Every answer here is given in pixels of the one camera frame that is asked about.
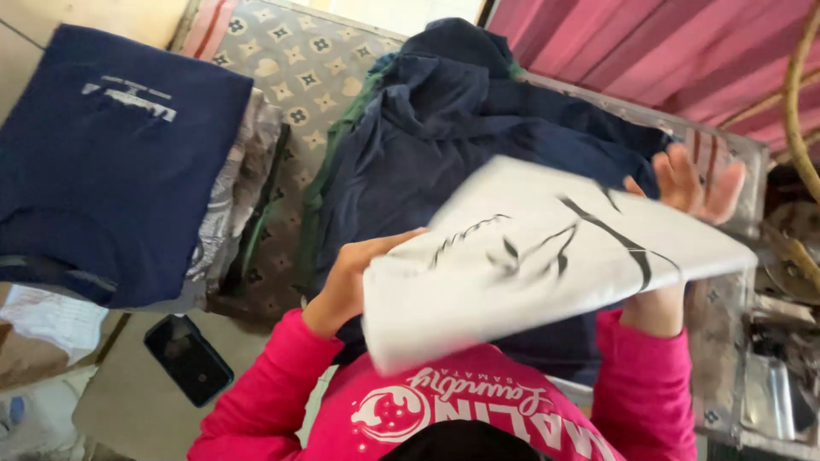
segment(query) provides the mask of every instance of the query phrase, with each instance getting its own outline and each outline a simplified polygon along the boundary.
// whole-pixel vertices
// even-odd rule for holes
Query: smartphone
[[[145,333],[143,342],[197,408],[205,406],[234,380],[234,372],[187,315],[163,318]]]

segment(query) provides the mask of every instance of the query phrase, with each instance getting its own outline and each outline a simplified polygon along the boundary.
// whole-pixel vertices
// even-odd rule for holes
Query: pink curtain
[[[716,126],[778,91],[811,0],[499,0],[488,29],[528,71]],[[820,68],[815,42],[804,75]],[[782,105],[729,128],[785,146]],[[820,84],[800,94],[820,126]],[[815,145],[813,153],[820,154]]]

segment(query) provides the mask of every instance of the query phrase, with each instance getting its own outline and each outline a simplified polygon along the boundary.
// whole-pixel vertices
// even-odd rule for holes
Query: pile of clothes
[[[503,37],[464,20],[430,23],[380,58],[330,130],[328,153],[306,189],[300,263],[310,294],[342,245],[424,226],[495,155],[539,163],[622,189],[635,178],[658,197],[650,158],[672,140],[590,103],[518,81]],[[495,342],[550,374],[591,383],[599,363],[594,314]],[[365,350],[360,319],[338,334],[349,363]]]
[[[248,77],[61,25],[0,128],[0,281],[192,308],[265,202],[282,125]]]

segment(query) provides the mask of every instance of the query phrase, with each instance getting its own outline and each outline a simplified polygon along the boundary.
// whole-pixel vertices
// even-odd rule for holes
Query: navy blue clothing
[[[615,189],[632,176],[657,198],[649,159],[670,140],[662,131],[513,81],[511,64],[506,39],[464,20],[437,21],[407,41],[333,157],[322,191],[314,289],[324,285],[343,244],[426,225],[494,155],[569,171]],[[596,360],[594,331],[590,314],[497,344],[507,352],[503,342],[510,340],[520,349],[510,349],[516,359],[571,378]],[[363,351],[358,319],[338,336],[349,344],[338,361]],[[534,363],[528,355],[549,363]]]
[[[0,128],[0,256],[111,282],[109,299],[79,293],[111,308],[178,297],[252,86],[211,63],[61,25]],[[0,280],[60,278],[42,263],[9,267]]]

